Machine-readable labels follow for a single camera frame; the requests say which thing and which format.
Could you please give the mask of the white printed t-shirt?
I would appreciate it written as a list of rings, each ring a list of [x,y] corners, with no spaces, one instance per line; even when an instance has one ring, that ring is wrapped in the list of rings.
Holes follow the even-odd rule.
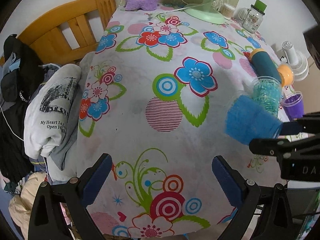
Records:
[[[77,139],[82,70],[67,64],[56,71],[29,104],[24,119],[24,149],[28,157],[50,157],[61,171]]]

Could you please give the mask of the glass mason jar mug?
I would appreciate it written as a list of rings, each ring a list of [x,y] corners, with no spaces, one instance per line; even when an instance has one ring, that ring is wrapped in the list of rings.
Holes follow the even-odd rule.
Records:
[[[249,33],[256,33],[263,21],[266,8],[267,5],[260,0],[256,0],[249,8],[242,8],[238,16],[243,28]]]

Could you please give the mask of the teal speckled clear cup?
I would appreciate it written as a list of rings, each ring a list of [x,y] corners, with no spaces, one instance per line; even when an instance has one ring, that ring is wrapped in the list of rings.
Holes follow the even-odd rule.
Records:
[[[278,116],[281,92],[281,84],[274,77],[260,76],[252,82],[252,99],[275,117]]]

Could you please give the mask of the white small fan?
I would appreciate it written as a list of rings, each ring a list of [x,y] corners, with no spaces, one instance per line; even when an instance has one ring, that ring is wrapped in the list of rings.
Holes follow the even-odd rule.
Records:
[[[307,57],[299,50],[295,49],[290,41],[282,43],[281,63],[289,65],[294,73],[295,81],[304,80],[309,73]]]

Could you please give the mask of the blue plastic cup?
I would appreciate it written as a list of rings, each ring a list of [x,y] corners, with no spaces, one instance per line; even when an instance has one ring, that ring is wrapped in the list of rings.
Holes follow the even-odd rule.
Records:
[[[225,133],[243,145],[253,139],[276,139],[283,123],[245,93],[232,98],[226,111]]]

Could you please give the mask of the orange plastic cup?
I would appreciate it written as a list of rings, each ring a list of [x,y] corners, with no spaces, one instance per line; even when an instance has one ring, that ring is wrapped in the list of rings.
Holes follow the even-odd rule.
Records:
[[[294,83],[295,75],[290,66],[287,64],[281,64],[278,66],[277,70],[281,78],[282,87],[289,86]]]

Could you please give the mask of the floral tablecloth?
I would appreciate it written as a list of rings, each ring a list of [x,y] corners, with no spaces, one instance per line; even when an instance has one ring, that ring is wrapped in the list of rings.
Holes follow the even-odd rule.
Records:
[[[264,38],[236,20],[204,22],[183,11],[113,14],[81,100],[77,171],[103,154],[113,165],[88,207],[103,234],[166,237],[214,228],[235,213],[212,173],[222,155],[259,185],[281,182],[276,159],[253,155],[224,132],[225,114],[256,74],[248,55]]]

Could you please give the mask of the cotton swab container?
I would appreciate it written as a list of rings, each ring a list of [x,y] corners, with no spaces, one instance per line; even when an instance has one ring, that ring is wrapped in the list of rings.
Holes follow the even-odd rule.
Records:
[[[230,20],[233,17],[233,14],[235,12],[235,7],[224,3],[219,8],[219,13],[227,20]]]

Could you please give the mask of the dark teal cup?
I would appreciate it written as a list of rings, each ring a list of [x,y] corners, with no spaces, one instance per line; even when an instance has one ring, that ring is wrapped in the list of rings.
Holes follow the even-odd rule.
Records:
[[[273,77],[281,83],[281,77],[269,54],[261,48],[257,48],[250,53],[249,59],[257,75]]]

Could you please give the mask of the black clothing pile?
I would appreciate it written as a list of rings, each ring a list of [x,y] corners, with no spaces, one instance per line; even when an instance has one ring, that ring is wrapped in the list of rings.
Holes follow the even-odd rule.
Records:
[[[16,34],[4,42],[1,78],[1,174],[17,183],[32,171],[24,151],[24,118],[31,97],[44,80],[43,62]]]

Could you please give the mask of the wooden chair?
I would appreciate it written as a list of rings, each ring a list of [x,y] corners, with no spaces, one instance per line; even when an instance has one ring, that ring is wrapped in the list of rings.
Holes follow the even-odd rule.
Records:
[[[116,0],[22,0],[1,31],[32,48],[43,63],[67,64],[95,51]]]

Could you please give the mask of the purple plastic cup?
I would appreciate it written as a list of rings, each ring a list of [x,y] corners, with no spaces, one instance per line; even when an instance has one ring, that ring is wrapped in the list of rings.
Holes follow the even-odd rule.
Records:
[[[300,91],[286,95],[281,105],[290,121],[302,118],[304,115],[303,94]]]

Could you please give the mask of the beige jacket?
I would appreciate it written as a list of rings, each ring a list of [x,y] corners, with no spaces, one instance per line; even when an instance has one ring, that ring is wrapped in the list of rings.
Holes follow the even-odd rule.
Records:
[[[30,175],[22,187],[20,195],[15,195],[9,203],[9,213],[13,222],[20,227],[24,239],[28,239],[28,229],[35,196],[40,184],[45,181],[44,172]]]

